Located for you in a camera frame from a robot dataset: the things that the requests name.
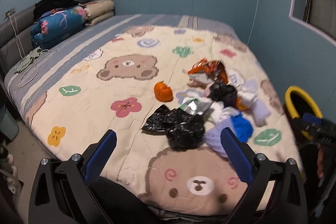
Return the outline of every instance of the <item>metal screw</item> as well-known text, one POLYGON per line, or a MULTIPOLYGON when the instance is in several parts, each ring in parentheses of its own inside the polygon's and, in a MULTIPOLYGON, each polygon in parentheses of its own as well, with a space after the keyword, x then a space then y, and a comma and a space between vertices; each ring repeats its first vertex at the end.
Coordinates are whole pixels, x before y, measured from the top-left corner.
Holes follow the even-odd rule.
POLYGON ((71 159, 72 159, 73 161, 77 161, 77 160, 79 160, 80 158, 81 158, 81 155, 80 155, 80 154, 73 154, 72 157, 71 157, 71 159))
POLYGON ((41 160, 41 164, 46 165, 48 163, 48 161, 49 160, 47 158, 44 158, 44 159, 41 160))
POLYGON ((296 161, 294 159, 288 159, 290 165, 296 165, 296 161))
POLYGON ((263 153, 257 154, 257 159, 260 161, 264 161, 266 159, 266 156, 263 153))

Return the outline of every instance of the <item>blue floral blanket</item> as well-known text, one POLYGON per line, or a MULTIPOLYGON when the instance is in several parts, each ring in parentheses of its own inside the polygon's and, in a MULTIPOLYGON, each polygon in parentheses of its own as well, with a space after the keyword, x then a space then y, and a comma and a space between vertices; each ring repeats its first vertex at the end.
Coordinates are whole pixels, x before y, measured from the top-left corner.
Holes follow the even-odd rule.
POLYGON ((57 11, 42 17, 31 29, 31 41, 34 47, 50 49, 82 30, 86 13, 80 6, 57 11))

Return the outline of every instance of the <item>trash bin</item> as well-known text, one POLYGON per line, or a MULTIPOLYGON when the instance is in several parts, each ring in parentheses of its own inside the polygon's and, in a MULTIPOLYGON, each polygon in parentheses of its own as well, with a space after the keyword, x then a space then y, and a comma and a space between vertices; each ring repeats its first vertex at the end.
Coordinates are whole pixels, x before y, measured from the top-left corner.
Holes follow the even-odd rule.
POLYGON ((5 104, 0 106, 0 131, 11 141, 19 132, 17 122, 12 117, 5 104))
POLYGON ((304 130, 295 128, 292 124, 293 119, 302 117, 305 113, 322 118, 322 112, 313 98, 298 86, 290 86, 286 90, 284 109, 300 149, 312 140, 312 136, 304 130))

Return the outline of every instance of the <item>floor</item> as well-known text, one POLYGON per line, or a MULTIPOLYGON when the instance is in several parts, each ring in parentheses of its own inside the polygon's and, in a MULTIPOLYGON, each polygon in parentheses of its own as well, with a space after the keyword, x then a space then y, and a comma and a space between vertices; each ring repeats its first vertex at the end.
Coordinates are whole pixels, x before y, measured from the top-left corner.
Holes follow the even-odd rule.
POLYGON ((41 159, 51 154, 38 142, 22 120, 17 121, 19 134, 7 145, 14 156, 14 165, 18 169, 18 178, 24 183, 20 193, 17 211, 25 224, 28 224, 28 208, 35 174, 41 159))

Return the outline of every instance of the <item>beige folded quilt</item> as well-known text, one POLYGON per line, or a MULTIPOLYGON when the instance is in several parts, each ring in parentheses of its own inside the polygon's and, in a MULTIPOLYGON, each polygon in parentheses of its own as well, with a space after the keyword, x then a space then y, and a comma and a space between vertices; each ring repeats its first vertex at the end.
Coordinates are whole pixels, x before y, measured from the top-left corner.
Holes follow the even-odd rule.
POLYGON ((86 12, 87 19, 91 19, 109 11, 114 8, 114 2, 112 0, 96 0, 86 4, 84 11, 86 12))
POLYGON ((113 11, 110 11, 110 12, 107 12, 107 13, 102 14, 100 16, 97 16, 97 17, 91 18, 89 20, 86 20, 85 25, 86 26, 94 26, 97 23, 99 23, 99 22, 101 22, 105 19, 108 19, 109 17, 112 17, 112 16, 114 16, 114 13, 113 13, 113 11))

